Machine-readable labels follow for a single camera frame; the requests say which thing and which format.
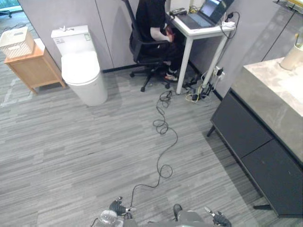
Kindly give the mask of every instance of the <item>wall outlet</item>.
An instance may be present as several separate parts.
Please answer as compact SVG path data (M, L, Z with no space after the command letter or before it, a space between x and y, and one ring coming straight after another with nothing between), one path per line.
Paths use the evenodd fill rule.
M219 66L216 66L214 69L214 73L215 75L217 75L217 72L220 70L221 68ZM225 72L223 71L222 74L219 76L219 80L222 81L225 78Z

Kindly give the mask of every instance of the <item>black shirt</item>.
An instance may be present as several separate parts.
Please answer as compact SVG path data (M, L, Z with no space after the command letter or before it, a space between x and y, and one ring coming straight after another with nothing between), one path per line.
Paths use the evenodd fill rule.
M151 42L151 27L164 28L165 25L165 1L166 0L140 0L136 21L143 41Z

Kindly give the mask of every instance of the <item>white toilet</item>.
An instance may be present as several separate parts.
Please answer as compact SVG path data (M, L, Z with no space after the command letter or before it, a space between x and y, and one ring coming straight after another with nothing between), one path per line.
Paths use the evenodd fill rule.
M107 99L107 89L87 25L53 30L62 58L62 78L88 106Z

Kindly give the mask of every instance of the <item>wooden side table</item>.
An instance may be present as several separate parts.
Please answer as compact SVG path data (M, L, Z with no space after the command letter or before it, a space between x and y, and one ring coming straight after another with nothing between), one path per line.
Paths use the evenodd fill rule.
M34 94L37 94L34 88L48 84L60 83L62 87L65 87L61 72L45 49L41 39L35 39L34 41L35 46L32 54L6 58L4 63Z

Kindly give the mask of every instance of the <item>white desk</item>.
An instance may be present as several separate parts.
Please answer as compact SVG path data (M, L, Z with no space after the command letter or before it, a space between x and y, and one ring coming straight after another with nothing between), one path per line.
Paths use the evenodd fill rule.
M210 28L200 28L200 29L189 29L178 17L175 17L175 19L172 20L172 24L186 37L186 45L185 45L183 61L182 61L182 66L181 66L181 70L180 70L177 91L176 91L177 94L181 93L183 80L184 80L184 76L185 76L187 63L188 63L193 41L196 39L204 39L204 38L210 38L210 37L215 37L215 36L222 36L220 44L217 47L217 50L214 54L214 58L212 60L212 63L209 66L208 72L206 74L205 80L202 85L202 88L206 88L207 83L212 75L213 69L215 68L215 66L218 62L218 59L222 53L222 50L225 46L227 37L222 33L220 26L210 27ZM233 31L234 29L235 29L234 27L232 27L232 28L223 27L223 31L227 35L229 35L229 33L231 31Z

